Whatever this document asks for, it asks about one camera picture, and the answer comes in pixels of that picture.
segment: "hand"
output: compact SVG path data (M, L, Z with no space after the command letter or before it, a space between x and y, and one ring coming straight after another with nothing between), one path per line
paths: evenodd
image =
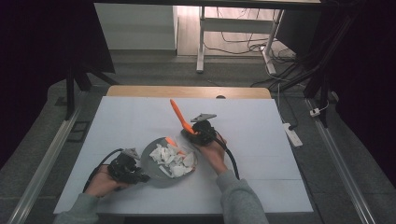
M220 140L220 142L227 144L227 141L222 139L219 134L217 135L217 138ZM221 145L219 145L219 143L213 141L207 146L202 147L196 145L196 147L198 147L202 155L209 161L210 165L218 175L228 170L227 166L224 164L225 150Z
M102 165L93 177L91 184L85 190L85 193L100 198L114 189L127 188L128 186L129 184L127 183L115 181L108 173L107 165Z

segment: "white table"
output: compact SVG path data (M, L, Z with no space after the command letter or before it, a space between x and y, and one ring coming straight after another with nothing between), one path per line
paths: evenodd
M241 178L258 194L265 212L313 211L274 100L173 99L186 119L200 113L218 115L211 123L226 136ZM141 155L151 141L177 136L180 129L167 97L104 97L54 213L71 208L92 169L110 151L136 147ZM232 167L228 158L226 163ZM109 194L99 202L98 213L221 214L215 179L214 171L198 154L193 174L172 185L150 180Z

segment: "metal frame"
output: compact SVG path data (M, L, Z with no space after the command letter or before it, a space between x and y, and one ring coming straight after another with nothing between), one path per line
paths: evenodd
M253 33L253 34L268 34L268 42L265 49L262 51L262 56L265 60L265 66L270 75L276 74L276 70L272 63L269 52L274 42L277 27L280 22L283 10L280 10L274 21L254 21L254 20L235 20L223 18L206 18L205 7L199 7L200 17L200 35L199 46L197 54L197 73L204 72L204 36L205 31L208 32L229 32L229 33Z
M305 99L305 102L309 110L315 107L311 105L311 102L308 99ZM328 149L329 154L332 157L332 163L337 169L338 174L340 175L344 186L346 187L346 191L349 194L353 205L355 205L355 209L359 217L361 218L361 223L375 224L376 222L369 208L369 205L365 201L364 196L361 193L361 189L353 178L352 173L350 173L349 168L344 161L344 157L342 156L340 150L338 149L338 146L335 144L335 141L332 138L330 130L323 125L320 119L314 118L314 120L320 136L322 137L323 142L325 143L326 148Z
M38 165L35 174L29 182L29 185L26 187L25 192L21 196L20 201L12 212L12 215L7 223L24 223L24 221L28 217L33 205L35 204L35 200L37 199L38 194L40 193L41 189L44 186L44 183L47 180L47 177L50 174L53 164L56 162L56 159L58 158L58 155L61 152L62 147L64 146L67 135L69 135L71 129L73 128L73 125L82 108L84 99L87 95L88 93L84 91L81 91L79 93L77 99L78 105L76 107L76 110L70 116L69 120L64 120L64 122L62 123L61 128L52 140L49 149L44 155L43 160Z

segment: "table surface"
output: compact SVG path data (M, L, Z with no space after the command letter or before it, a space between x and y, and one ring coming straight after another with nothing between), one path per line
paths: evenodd
M215 99L218 95L227 100ZM211 123L227 136L239 174L255 190L266 212L312 212L276 103L267 89L113 86L99 105L54 213L70 209L84 180L109 150L135 147L142 155L151 141L164 136L174 138L185 149L169 98L177 102L186 119L200 112L218 115ZM185 179L172 185L150 180L107 195L99 202L98 212L125 216L221 214L217 175L199 153L196 155L197 169ZM232 167L229 158L225 163Z

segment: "wooden edge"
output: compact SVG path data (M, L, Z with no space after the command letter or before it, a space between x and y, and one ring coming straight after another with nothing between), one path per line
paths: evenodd
M185 86L111 86L106 96L132 97L180 97L180 98L216 98L227 99L271 99L265 88L239 87L185 87Z

